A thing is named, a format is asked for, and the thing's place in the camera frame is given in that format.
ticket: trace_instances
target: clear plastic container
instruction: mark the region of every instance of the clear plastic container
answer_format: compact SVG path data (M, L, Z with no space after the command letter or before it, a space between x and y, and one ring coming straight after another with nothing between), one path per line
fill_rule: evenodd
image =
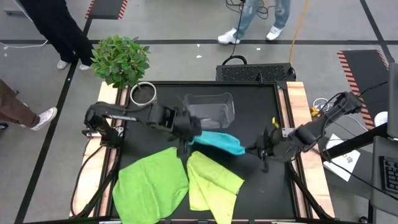
M202 129L227 128L235 119L234 101L230 93L206 96L187 94L184 105L192 116L201 119Z

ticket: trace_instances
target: light green cloth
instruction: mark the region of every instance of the light green cloth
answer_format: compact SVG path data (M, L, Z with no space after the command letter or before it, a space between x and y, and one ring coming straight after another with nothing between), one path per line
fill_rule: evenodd
M218 224L231 223L236 194L244 181L198 151L189 157L187 169L190 209L211 210Z
M171 147L120 170L113 200L123 224L152 224L171 215L187 192L187 175Z

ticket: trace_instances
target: green leaves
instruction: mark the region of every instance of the green leaves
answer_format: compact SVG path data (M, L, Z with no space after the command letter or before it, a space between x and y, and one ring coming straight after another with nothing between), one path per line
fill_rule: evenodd
M135 85L145 75L149 68L147 54L149 46L141 46L135 41L115 35L99 42L99 47L93 50L91 69L95 75L105 79L114 88L123 89L126 85Z

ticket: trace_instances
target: potted plant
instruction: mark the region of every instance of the potted plant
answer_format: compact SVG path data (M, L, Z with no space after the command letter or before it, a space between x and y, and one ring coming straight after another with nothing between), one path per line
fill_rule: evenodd
M131 86L130 99L137 106L145 106L156 100L156 88L150 82L138 82L149 68L149 46L136 43L138 37L108 37L93 50L91 69L113 88Z

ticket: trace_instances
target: gray floor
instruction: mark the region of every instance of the gray floor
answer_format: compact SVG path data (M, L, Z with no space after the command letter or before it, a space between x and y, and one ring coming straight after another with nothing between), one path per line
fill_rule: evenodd
M292 12L280 40L291 40L304 0L292 1ZM395 0L367 0L374 19L386 40L398 39ZM71 15L78 25L85 25L85 12L90 0L67 0ZM0 8L13 6L11 0L0 0ZM264 39L274 21L274 10L266 21L255 18L245 39ZM120 21L94 20L88 37L92 40L119 34L139 36L142 40L216 39L232 26L239 14L216 0L137 0L130 1ZM0 12L1 40L44 40L33 23L25 17L7 16ZM359 1L312 0L304 19L300 40L377 40ZM398 58L398 45L388 46ZM318 97L329 98L349 90L336 56L338 50L378 49L378 45L296 45L293 66L303 81L308 102ZM216 44L151 45L150 65L146 80L214 80L215 68L228 57L232 46ZM287 62L289 45L247 44L236 47L249 63ZM18 98L34 111L41 112L57 104L69 68L56 69L58 55L51 45L28 49L0 48L0 78L21 93ZM67 218L69 201L83 157L86 139L83 116L98 97L101 80L91 71L75 71L63 111L55 130L39 183L30 203L25 222ZM361 117L355 116L363 123ZM349 118L337 121L354 134L361 129ZM342 139L352 136L332 124L328 133ZM11 125L0 133L0 223L13 223L24 196L47 128L33 133ZM356 221L367 214L368 203L330 186L335 214L342 220ZM378 214L379 223L397 223L388 214Z

